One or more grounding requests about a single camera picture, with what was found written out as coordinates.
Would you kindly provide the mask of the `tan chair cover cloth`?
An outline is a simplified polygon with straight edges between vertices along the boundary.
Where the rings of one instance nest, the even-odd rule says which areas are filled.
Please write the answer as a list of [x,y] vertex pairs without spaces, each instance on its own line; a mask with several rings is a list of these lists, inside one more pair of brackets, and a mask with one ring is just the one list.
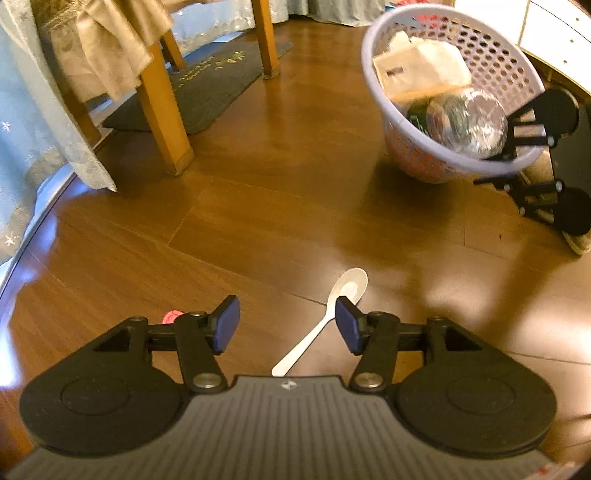
[[117,100],[140,84],[149,47],[188,1],[32,1],[41,45],[58,84],[81,102]]

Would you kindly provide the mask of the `white wooden cabinet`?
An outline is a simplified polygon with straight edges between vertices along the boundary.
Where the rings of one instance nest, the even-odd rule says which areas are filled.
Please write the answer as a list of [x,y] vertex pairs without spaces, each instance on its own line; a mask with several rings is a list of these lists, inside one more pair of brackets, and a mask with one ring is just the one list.
[[590,13],[581,1],[455,1],[453,6],[590,92]]

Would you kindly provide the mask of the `dark door mat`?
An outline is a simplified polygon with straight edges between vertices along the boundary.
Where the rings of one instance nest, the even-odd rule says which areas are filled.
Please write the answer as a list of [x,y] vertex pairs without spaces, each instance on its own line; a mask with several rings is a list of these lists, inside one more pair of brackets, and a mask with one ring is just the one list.
[[186,57],[186,67],[170,76],[187,134],[200,133],[263,76],[259,44],[243,38],[211,42]]

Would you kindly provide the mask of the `white plastic spoon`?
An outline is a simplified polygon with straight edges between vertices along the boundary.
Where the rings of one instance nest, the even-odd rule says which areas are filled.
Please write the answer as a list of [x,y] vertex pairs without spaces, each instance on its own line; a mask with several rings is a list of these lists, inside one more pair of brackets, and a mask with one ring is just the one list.
[[353,304],[356,304],[363,298],[369,285],[369,276],[365,270],[359,267],[351,268],[346,270],[339,276],[339,279],[335,281],[327,303],[325,304],[325,315],[318,321],[317,325],[308,332],[304,338],[301,339],[297,345],[294,346],[290,352],[287,352],[273,366],[270,373],[273,377],[286,376],[288,372],[296,365],[297,361],[301,359],[301,356],[308,350],[318,335],[322,333],[325,326],[335,319],[335,302],[341,296],[345,296]]

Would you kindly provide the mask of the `grey fuzzy slipper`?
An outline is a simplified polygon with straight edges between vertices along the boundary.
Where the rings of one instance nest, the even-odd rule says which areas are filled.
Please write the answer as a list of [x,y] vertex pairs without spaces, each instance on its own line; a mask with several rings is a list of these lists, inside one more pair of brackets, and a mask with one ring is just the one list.
[[591,251],[591,232],[580,236],[563,232],[563,236],[568,246],[576,255],[583,256]]

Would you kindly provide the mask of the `clear plastic water bottle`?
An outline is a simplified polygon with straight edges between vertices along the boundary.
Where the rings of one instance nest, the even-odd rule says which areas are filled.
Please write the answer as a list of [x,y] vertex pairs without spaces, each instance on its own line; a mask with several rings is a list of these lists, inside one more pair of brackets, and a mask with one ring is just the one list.
[[475,159],[500,154],[508,137],[501,103],[474,88],[417,100],[408,107],[407,119],[437,143]]

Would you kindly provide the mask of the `grey curtain with lace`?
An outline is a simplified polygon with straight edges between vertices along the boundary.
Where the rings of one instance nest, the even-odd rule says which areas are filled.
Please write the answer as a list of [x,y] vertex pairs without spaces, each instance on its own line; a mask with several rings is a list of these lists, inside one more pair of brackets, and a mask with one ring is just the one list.
[[290,0],[287,12],[322,23],[366,27],[387,10],[385,0]]

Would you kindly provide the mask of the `wooden chair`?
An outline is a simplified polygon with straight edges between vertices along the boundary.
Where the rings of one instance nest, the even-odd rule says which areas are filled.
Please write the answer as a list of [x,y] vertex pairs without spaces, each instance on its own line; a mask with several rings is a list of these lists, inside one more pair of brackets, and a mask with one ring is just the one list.
[[153,134],[166,170],[179,175],[194,158],[188,137],[208,127],[259,78],[280,72],[270,2],[237,1],[222,25],[253,27],[256,44],[212,46],[201,61],[183,58],[173,15],[188,1],[36,1],[32,9],[46,42],[47,60],[67,113],[84,139],[95,144],[90,105],[103,96],[115,110],[105,128]]

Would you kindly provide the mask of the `red broom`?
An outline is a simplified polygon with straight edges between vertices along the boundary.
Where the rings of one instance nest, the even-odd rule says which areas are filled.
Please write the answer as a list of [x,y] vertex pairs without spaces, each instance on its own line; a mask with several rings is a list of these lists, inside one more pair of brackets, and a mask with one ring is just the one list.
[[421,26],[434,28],[438,25],[439,16],[430,14],[414,14],[413,19]]

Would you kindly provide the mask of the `lavender plastic waste basket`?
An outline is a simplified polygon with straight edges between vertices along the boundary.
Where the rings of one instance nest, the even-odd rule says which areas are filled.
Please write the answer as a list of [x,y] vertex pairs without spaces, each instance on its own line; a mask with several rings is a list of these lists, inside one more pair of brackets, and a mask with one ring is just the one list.
[[532,165],[541,146],[507,160],[510,114],[543,93],[523,52],[500,33],[436,4],[396,8],[363,37],[363,75],[381,110],[394,166],[431,184],[505,176]]

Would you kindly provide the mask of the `red bottle cap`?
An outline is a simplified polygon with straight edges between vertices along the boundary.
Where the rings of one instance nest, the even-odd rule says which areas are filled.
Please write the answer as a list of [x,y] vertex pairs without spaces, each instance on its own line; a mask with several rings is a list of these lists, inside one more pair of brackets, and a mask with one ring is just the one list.
[[178,310],[168,311],[162,319],[162,324],[173,324],[174,321],[181,315],[182,312]]

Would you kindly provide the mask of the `beige tissue box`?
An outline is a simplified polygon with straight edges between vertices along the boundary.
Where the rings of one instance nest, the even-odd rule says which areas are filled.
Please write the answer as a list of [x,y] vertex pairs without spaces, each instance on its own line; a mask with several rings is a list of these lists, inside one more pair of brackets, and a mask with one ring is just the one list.
[[445,41],[394,34],[388,49],[373,57],[378,81],[393,103],[404,104],[472,84],[460,50]]

